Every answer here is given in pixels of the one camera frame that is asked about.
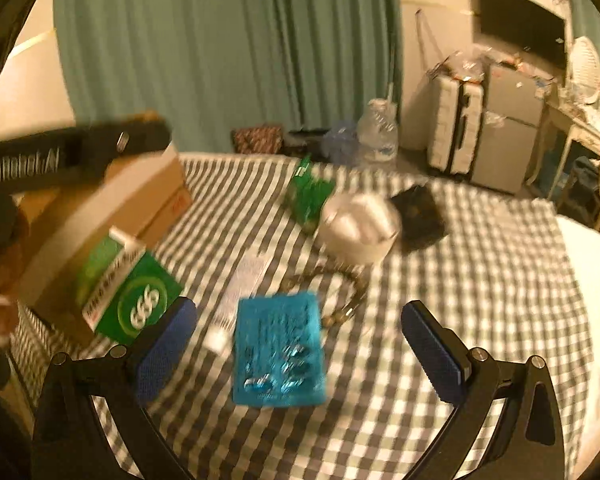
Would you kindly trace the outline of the white round container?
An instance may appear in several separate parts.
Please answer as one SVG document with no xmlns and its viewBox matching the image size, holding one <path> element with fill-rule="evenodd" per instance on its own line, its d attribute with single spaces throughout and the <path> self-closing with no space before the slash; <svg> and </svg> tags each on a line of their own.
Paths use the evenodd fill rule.
<svg viewBox="0 0 600 480">
<path fill-rule="evenodd" d="M 331 257 L 348 266 L 384 260 L 402 231 L 398 210 L 376 193 L 335 193 L 324 203 L 316 240 Z"/>
</svg>

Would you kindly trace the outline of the patterned brown bag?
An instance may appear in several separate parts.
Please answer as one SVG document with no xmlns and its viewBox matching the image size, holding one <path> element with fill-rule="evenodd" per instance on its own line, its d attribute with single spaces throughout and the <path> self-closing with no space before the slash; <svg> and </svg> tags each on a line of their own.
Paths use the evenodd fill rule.
<svg viewBox="0 0 600 480">
<path fill-rule="evenodd" d="M 236 128 L 230 135 L 234 150 L 243 155 L 275 155 L 283 147 L 284 128 L 265 124 L 257 127 Z"/>
</svg>

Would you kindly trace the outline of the white tube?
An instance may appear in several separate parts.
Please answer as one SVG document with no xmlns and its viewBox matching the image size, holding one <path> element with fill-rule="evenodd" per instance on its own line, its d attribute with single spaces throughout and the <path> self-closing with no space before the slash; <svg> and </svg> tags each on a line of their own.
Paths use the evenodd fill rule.
<svg viewBox="0 0 600 480">
<path fill-rule="evenodd" d="M 240 259 L 210 320 L 202 341 L 204 348 L 219 356 L 230 348 L 239 301 L 257 291 L 271 261 L 272 255 L 266 252 L 246 252 Z"/>
</svg>

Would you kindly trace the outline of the green 666 box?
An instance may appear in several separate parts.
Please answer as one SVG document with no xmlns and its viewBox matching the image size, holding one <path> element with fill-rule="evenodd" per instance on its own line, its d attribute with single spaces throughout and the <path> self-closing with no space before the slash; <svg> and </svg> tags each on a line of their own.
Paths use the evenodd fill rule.
<svg viewBox="0 0 600 480">
<path fill-rule="evenodd" d="M 117 228 L 96 244 L 74 282 L 87 326 L 118 344 L 156 324 L 182 291 L 143 242 Z"/>
</svg>

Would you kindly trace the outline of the wall television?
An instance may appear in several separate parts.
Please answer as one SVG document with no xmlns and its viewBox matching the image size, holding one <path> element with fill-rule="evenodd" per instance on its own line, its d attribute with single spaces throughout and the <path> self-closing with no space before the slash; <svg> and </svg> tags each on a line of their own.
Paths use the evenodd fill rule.
<svg viewBox="0 0 600 480">
<path fill-rule="evenodd" d="M 530 52 L 563 70 L 566 23 L 531 0 L 478 0 L 480 32 Z"/>
</svg>

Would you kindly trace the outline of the green plastic package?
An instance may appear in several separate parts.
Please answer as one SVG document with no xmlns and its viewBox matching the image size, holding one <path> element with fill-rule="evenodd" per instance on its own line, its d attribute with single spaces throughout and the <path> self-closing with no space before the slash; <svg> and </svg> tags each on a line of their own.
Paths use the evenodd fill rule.
<svg viewBox="0 0 600 480">
<path fill-rule="evenodd" d="M 314 177 L 309 156 L 298 162 L 286 188 L 285 204 L 302 231 L 315 232 L 324 203 L 335 188 L 335 181 Z"/>
</svg>

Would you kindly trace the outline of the white oval mirror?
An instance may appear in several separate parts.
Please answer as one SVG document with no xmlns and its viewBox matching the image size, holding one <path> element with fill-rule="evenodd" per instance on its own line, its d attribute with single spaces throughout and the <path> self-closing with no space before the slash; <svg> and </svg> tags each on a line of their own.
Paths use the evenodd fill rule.
<svg viewBox="0 0 600 480">
<path fill-rule="evenodd" d="M 594 105 L 600 100 L 600 55 L 587 36 L 573 40 L 567 81 L 568 88 L 579 103 Z"/>
</svg>

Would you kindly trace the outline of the black small pouch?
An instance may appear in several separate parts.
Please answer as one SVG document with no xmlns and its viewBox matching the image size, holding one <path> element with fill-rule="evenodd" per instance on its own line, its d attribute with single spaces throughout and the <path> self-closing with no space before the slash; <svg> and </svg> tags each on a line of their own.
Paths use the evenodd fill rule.
<svg viewBox="0 0 600 480">
<path fill-rule="evenodd" d="M 401 219 L 402 252 L 425 249 L 448 234 L 444 214 L 429 185 L 413 185 L 393 195 L 390 203 Z"/>
</svg>

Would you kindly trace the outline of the white suitcase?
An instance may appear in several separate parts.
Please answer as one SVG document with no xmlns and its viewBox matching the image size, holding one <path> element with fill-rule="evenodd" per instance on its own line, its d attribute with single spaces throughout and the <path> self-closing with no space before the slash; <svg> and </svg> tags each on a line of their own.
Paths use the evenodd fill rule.
<svg viewBox="0 0 600 480">
<path fill-rule="evenodd" d="M 431 81 L 431 92 L 428 165 L 451 176 L 467 176 L 480 133 L 482 85 L 438 75 Z"/>
</svg>

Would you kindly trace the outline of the blue pill blister pack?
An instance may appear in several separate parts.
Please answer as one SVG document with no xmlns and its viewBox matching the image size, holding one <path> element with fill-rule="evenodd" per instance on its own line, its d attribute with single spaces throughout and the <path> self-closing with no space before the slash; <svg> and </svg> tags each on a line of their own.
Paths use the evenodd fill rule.
<svg viewBox="0 0 600 480">
<path fill-rule="evenodd" d="M 239 301 L 233 401 L 250 408 L 326 401 L 321 310 L 314 292 Z"/>
</svg>

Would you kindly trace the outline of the large water bottle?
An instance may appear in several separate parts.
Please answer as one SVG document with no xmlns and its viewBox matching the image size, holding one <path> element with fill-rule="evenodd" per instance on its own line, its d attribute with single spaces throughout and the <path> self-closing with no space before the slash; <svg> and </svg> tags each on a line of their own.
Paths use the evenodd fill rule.
<svg viewBox="0 0 600 480">
<path fill-rule="evenodd" d="M 358 163 L 365 167 L 393 169 L 399 148 L 396 104 L 386 99 L 367 103 L 356 125 Z"/>
</svg>

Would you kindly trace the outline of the grey mini fridge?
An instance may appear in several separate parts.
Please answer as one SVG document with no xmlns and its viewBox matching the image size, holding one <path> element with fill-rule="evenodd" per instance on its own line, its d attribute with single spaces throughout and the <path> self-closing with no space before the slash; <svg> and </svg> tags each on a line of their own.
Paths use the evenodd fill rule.
<svg viewBox="0 0 600 480">
<path fill-rule="evenodd" d="M 488 65 L 472 184 L 518 193 L 535 147 L 544 96 L 543 81 L 502 64 Z"/>
</svg>

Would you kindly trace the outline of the cardboard box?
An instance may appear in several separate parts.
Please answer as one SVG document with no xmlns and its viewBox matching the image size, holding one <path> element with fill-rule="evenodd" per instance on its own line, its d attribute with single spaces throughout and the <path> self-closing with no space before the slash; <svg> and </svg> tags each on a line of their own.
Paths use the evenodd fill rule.
<svg viewBox="0 0 600 480">
<path fill-rule="evenodd" d="M 93 330 L 76 302 L 76 277 L 92 249 L 113 226 L 154 247 L 191 204 L 174 146 L 118 159 L 97 184 L 27 192 L 20 200 L 30 226 L 15 284 L 20 304 L 89 344 Z"/>
</svg>

